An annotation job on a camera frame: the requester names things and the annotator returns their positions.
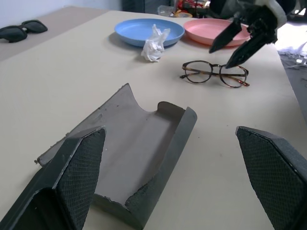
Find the blue plastic plate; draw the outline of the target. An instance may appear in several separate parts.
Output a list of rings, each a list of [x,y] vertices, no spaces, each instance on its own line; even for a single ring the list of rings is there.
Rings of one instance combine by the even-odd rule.
[[[154,24],[161,32],[170,29],[170,33],[164,41],[164,47],[174,45],[185,33],[183,26],[175,22],[153,18],[126,20],[118,23],[114,30],[123,42],[132,46],[143,47],[145,41],[152,35]]]

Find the dark background cabinet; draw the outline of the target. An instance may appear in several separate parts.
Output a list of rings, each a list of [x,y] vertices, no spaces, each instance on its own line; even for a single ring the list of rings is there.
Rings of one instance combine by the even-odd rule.
[[[158,7],[170,6],[172,0],[121,0],[125,12],[158,14]]]

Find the grey open glasses case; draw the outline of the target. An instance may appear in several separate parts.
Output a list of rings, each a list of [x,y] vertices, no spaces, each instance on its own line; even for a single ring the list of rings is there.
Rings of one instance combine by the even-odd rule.
[[[94,205],[143,230],[196,121],[194,110],[169,102],[147,112],[130,85],[122,86],[67,134],[98,126],[106,130]]]

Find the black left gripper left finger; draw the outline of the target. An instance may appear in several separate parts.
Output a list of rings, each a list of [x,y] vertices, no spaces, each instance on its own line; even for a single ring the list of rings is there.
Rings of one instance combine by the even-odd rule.
[[[96,189],[103,126],[67,138],[0,221],[0,230],[82,230]]]

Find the colourful background clutter pile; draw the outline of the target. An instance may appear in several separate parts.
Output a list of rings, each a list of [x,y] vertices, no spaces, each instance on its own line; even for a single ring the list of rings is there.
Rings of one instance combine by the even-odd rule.
[[[210,0],[170,0],[169,5],[160,5],[157,14],[178,18],[207,18]]]

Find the crumpled white tissue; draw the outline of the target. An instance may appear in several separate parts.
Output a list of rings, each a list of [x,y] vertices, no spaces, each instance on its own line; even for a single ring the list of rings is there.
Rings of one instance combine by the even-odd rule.
[[[158,62],[164,53],[164,41],[169,36],[170,31],[170,28],[161,31],[154,24],[151,36],[145,41],[141,56],[149,62]]]

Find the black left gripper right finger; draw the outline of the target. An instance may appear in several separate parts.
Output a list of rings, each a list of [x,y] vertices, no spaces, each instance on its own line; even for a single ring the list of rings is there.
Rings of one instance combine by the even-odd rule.
[[[245,126],[236,136],[253,190],[275,230],[307,230],[307,160],[284,138]]]

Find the white debris on floor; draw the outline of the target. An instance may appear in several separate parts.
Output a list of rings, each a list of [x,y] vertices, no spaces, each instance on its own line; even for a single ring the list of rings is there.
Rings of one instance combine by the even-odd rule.
[[[307,68],[307,42],[277,50],[285,69]]]

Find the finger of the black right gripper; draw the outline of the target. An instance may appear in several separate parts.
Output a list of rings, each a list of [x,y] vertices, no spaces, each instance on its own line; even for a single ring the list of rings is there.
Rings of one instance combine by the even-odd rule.
[[[245,63],[250,57],[258,52],[264,45],[274,42],[274,32],[257,34],[248,41],[244,42],[239,48],[237,48],[229,61],[226,64],[226,68],[233,68],[235,66]]]
[[[234,18],[233,21],[214,39],[209,53],[214,53],[229,44],[233,38],[242,31],[241,20]]]

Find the pink plastic plate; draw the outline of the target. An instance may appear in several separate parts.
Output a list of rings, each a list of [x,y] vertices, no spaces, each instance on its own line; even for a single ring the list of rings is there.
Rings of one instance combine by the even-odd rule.
[[[202,18],[184,23],[183,27],[187,36],[201,44],[212,45],[214,39],[231,23],[228,20]],[[239,46],[250,38],[245,25],[226,47]]]

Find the tortoiseshell round eyeglasses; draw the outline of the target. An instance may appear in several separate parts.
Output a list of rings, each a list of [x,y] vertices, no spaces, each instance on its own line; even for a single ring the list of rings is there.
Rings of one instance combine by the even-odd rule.
[[[249,71],[242,66],[227,69],[226,65],[211,64],[203,60],[186,62],[182,65],[184,74],[179,78],[192,84],[204,84],[210,79],[218,79],[225,86],[233,89],[248,87]]]

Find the black sunglasses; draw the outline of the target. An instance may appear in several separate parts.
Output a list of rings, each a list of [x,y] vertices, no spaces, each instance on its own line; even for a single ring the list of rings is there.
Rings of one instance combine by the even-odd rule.
[[[0,29],[0,39],[9,43],[17,43],[25,40],[28,34],[41,34],[48,31],[48,28],[39,20],[28,20],[20,25],[6,26]]]

